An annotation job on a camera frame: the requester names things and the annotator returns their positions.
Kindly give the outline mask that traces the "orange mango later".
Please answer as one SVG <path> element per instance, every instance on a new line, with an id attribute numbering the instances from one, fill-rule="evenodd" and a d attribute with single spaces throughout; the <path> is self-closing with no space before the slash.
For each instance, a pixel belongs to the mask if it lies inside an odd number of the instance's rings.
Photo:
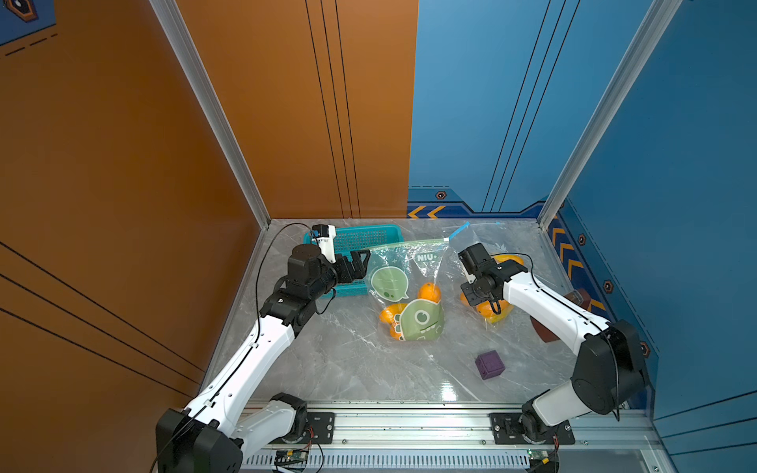
<path id="1" fill-rule="evenodd" d="M 513 308 L 507 301 L 500 301 L 498 303 L 482 303 L 476 307 L 476 310 L 488 323 L 496 324 L 506 319 Z"/>

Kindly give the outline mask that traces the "clear bags stack green print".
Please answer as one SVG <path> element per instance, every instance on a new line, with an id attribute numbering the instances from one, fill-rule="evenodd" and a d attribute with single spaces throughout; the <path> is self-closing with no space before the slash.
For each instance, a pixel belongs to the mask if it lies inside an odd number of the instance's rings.
<path id="1" fill-rule="evenodd" d="M 373 249 L 368 273 L 363 279 L 369 293 L 362 296 L 371 298 L 379 321 L 386 307 L 406 304 L 396 325 L 404 340 L 394 340 L 432 342 L 444 333 L 446 319 L 440 277 L 448 253 L 449 243 L 445 238 L 397 242 Z M 417 298 L 421 286 L 429 282 L 441 289 L 438 304 Z M 390 325 L 382 323 L 390 334 Z"/>

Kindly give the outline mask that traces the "orange mango front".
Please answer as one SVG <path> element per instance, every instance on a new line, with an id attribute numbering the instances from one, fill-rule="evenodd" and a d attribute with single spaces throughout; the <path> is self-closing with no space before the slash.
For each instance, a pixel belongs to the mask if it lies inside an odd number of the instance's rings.
<path id="1" fill-rule="evenodd" d="M 438 304 L 442 298 L 441 289 L 434 283 L 426 283 L 419 289 L 417 298 Z"/>

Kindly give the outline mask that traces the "yellow orange mango back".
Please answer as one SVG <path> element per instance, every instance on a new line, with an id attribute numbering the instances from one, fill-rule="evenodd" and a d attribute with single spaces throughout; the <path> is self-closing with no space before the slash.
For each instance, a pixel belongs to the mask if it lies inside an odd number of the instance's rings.
<path id="1" fill-rule="evenodd" d="M 400 331 L 397 331 L 395 326 L 390 327 L 390 336 L 399 341 L 404 340 L 402 333 Z"/>

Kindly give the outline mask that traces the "large orange mango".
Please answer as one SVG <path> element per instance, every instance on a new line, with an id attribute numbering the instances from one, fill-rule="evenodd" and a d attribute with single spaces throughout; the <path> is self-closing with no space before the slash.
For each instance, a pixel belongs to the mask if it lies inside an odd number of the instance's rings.
<path id="1" fill-rule="evenodd" d="M 498 264 L 502 264 L 507 261 L 514 261 L 520 266 L 526 266 L 526 263 L 524 262 L 522 257 L 514 254 L 496 254 L 493 256 L 493 258 Z"/>

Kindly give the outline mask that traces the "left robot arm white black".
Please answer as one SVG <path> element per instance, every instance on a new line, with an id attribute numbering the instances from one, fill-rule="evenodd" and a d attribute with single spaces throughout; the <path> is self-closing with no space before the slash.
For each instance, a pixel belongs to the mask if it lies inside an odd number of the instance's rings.
<path id="1" fill-rule="evenodd" d="M 156 426 L 153 472 L 238 472 L 247 455 L 276 439 L 297 441 L 307 424 L 307 403 L 280 393 L 242 417 L 248 400 L 279 356 L 317 314 L 317 300 L 337 285 L 363 279 L 370 250 L 344 256 L 329 238 L 295 246 L 286 275 L 258 311 L 250 335 L 183 410 L 169 409 Z"/>

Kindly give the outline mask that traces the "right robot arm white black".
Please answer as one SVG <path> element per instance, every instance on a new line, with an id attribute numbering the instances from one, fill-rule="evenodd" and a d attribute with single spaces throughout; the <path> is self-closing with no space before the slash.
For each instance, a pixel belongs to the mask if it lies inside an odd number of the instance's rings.
<path id="1" fill-rule="evenodd" d="M 514 260 L 498 262 L 483 244 L 459 253 L 469 305 L 493 311 L 507 302 L 556 335 L 577 356 L 571 378 L 522 406 L 520 425 L 530 443 L 548 443 L 560 424 L 587 413 L 617 413 L 651 379 L 638 330 L 627 321 L 594 315 L 545 286 Z"/>

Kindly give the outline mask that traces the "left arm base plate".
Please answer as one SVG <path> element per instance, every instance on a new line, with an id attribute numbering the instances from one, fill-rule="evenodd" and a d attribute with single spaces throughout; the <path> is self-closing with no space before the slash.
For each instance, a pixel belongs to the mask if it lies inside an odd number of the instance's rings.
<path id="1" fill-rule="evenodd" d="M 307 420 L 301 427 L 295 425 L 293 430 L 274 443 L 289 443 L 289 445 L 331 445 L 335 430 L 336 414 L 333 412 L 309 412 Z"/>

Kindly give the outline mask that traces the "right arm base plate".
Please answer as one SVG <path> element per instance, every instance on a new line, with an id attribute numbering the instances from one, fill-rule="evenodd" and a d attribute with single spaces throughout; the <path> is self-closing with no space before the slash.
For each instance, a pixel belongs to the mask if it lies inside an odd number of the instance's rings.
<path id="1" fill-rule="evenodd" d="M 530 413 L 495 412 L 489 415 L 496 445 L 575 445 L 568 421 L 548 427 Z"/>

